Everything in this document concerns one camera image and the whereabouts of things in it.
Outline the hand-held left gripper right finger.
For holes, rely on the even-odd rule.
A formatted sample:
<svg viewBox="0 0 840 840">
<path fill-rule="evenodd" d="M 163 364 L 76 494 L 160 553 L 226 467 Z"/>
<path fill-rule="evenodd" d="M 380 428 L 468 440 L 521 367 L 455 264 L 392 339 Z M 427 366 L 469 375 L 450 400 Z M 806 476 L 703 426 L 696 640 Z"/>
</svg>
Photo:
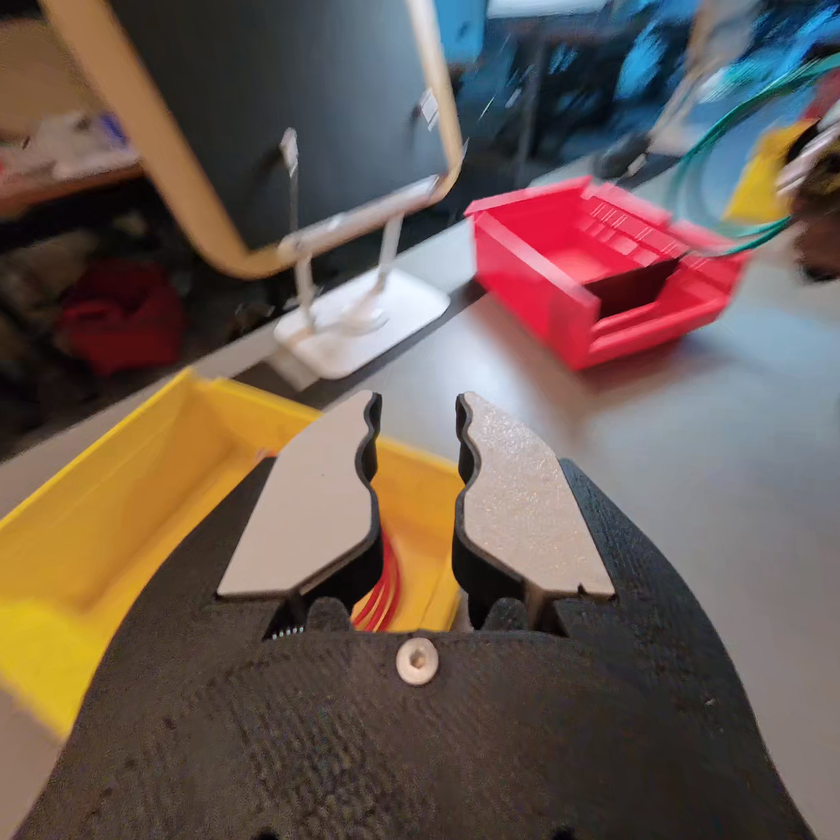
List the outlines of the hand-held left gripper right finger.
<svg viewBox="0 0 840 840">
<path fill-rule="evenodd" d="M 500 601 L 540 629 L 550 605 L 616 598 L 560 458 L 529 426 L 476 392 L 456 397 L 458 474 L 451 566 L 472 629 Z"/>
</svg>

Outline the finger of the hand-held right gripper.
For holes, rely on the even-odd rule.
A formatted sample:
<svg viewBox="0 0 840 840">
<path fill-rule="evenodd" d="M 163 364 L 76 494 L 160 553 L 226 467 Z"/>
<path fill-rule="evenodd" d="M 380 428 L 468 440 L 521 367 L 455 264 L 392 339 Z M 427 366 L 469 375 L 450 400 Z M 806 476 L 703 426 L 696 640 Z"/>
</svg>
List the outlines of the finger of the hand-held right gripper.
<svg viewBox="0 0 840 840">
<path fill-rule="evenodd" d="M 823 159 L 834 154 L 838 135 L 838 121 L 816 121 L 797 137 L 785 153 L 782 168 L 776 176 L 779 197 L 793 197 Z"/>
</svg>

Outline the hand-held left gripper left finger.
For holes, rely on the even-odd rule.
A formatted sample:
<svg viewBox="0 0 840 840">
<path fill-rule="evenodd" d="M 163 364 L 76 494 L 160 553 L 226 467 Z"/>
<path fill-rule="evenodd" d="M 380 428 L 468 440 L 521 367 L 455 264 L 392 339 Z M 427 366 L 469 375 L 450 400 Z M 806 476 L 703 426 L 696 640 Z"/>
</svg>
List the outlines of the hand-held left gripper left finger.
<svg viewBox="0 0 840 840">
<path fill-rule="evenodd" d="M 382 574 L 382 523 L 372 488 L 382 396 L 361 391 L 305 426 L 270 468 L 231 561 L 221 598 L 309 596 L 349 570 L 343 601 Z"/>
</svg>

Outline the black ethernet adapter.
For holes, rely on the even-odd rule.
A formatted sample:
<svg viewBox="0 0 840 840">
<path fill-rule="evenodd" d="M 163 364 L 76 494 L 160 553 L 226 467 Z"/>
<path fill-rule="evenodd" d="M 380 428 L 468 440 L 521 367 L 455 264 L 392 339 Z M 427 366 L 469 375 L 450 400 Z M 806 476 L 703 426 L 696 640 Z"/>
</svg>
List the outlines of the black ethernet adapter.
<svg viewBox="0 0 840 840">
<path fill-rule="evenodd" d="M 823 284 L 839 278 L 839 172 L 825 160 L 796 191 L 794 221 L 800 232 L 794 248 L 806 281 Z"/>
</svg>

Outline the black panel with wooden edge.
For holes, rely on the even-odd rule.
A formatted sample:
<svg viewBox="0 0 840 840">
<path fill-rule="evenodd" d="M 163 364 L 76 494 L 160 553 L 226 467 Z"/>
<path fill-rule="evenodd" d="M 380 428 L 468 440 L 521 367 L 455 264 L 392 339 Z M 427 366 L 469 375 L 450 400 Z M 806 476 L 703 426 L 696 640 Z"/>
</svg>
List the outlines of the black panel with wooden edge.
<svg viewBox="0 0 840 840">
<path fill-rule="evenodd" d="M 274 276 L 452 189 L 433 2 L 40 2 L 195 251 Z"/>
</svg>

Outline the white metal stand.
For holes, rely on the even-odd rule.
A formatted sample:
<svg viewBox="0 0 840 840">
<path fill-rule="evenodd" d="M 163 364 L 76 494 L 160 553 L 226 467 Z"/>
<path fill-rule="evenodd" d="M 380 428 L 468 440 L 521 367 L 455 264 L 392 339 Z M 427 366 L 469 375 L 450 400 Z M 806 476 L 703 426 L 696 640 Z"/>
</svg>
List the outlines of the white metal stand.
<svg viewBox="0 0 840 840">
<path fill-rule="evenodd" d="M 690 108 L 697 87 L 711 74 L 710 42 L 721 26 L 725 2 L 699 2 L 689 32 L 684 75 L 668 98 L 654 126 L 645 132 L 629 133 L 607 148 L 596 160 L 593 173 L 603 181 L 616 181 L 637 172 L 662 134 Z"/>
<path fill-rule="evenodd" d="M 287 173 L 289 233 L 270 248 L 291 266 L 298 307 L 274 329 L 279 347 L 321 380 L 342 380 L 382 357 L 397 344 L 442 317 L 450 298 L 398 268 L 403 220 L 439 202 L 457 180 L 463 160 L 443 175 L 432 175 L 373 202 L 299 231 L 298 133 L 288 128 L 278 146 Z M 373 268 L 317 296 L 312 273 L 315 256 L 381 230 Z"/>
</svg>

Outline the red cloth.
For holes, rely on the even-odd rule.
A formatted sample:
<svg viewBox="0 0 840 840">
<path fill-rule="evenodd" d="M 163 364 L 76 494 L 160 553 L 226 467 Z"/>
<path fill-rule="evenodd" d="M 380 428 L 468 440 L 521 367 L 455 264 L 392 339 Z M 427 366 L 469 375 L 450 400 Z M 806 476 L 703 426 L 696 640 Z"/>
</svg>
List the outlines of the red cloth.
<svg viewBox="0 0 840 840">
<path fill-rule="evenodd" d="M 101 259 L 65 295 L 56 331 L 99 377 L 177 362 L 186 315 L 169 273 L 153 261 Z"/>
</svg>

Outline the red plastic bin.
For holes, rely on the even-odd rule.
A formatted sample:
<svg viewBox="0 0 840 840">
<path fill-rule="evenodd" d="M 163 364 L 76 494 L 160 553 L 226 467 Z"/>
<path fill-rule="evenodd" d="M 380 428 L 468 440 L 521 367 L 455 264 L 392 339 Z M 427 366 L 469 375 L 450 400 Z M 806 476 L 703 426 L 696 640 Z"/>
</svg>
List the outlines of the red plastic bin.
<svg viewBox="0 0 840 840">
<path fill-rule="evenodd" d="M 749 255 L 614 184 L 583 176 L 481 198 L 465 210 L 476 279 L 569 369 L 673 342 L 716 321 Z M 682 256 L 656 302 L 598 321 L 583 285 Z"/>
</svg>

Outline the black bin divider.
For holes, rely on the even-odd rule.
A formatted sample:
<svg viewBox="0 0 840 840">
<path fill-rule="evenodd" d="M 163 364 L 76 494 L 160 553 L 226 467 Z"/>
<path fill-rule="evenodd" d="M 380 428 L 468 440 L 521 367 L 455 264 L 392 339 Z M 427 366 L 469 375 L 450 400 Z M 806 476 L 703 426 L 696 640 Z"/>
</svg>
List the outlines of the black bin divider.
<svg viewBox="0 0 840 840">
<path fill-rule="evenodd" d="M 585 291 L 599 302 L 597 320 L 634 312 L 656 302 L 682 259 L 682 255 L 661 259 L 648 266 L 584 283 Z"/>
</svg>

